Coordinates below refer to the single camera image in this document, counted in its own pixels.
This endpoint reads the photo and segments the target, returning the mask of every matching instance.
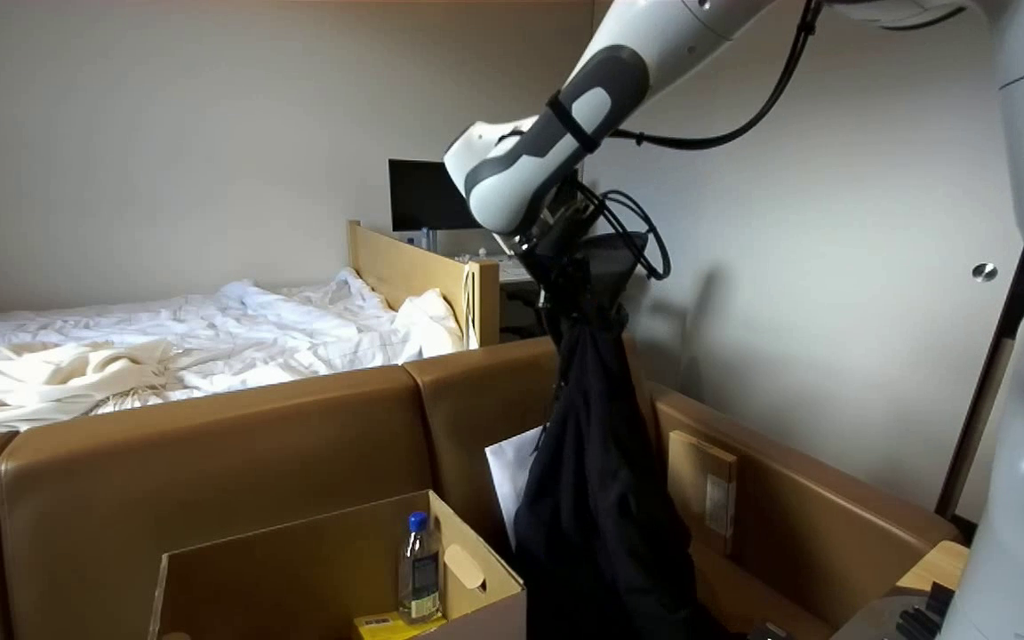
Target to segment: computer monitor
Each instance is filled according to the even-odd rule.
[[[437,159],[390,159],[390,227],[481,227]]]

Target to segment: white wall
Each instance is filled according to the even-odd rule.
[[[0,0],[0,308],[308,279],[388,156],[534,114],[591,2]]]
[[[635,127],[725,131],[772,85],[776,2]],[[1017,256],[981,14],[880,36],[826,14],[777,111],[717,154],[603,147],[591,169],[661,224],[634,292],[644,356],[689,394],[935,505]],[[995,284],[972,264],[995,259]]]

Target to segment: bed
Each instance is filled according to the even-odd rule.
[[[493,264],[348,224],[320,284],[0,311],[0,429],[481,347],[497,298]]]

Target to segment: bottle cap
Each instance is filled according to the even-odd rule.
[[[431,515],[428,513],[410,513],[406,520],[406,531],[417,532],[417,531],[428,531],[431,527]]]

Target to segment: plastic bottle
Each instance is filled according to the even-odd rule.
[[[398,601],[410,621],[441,616],[441,546],[428,513],[410,513],[406,520]]]

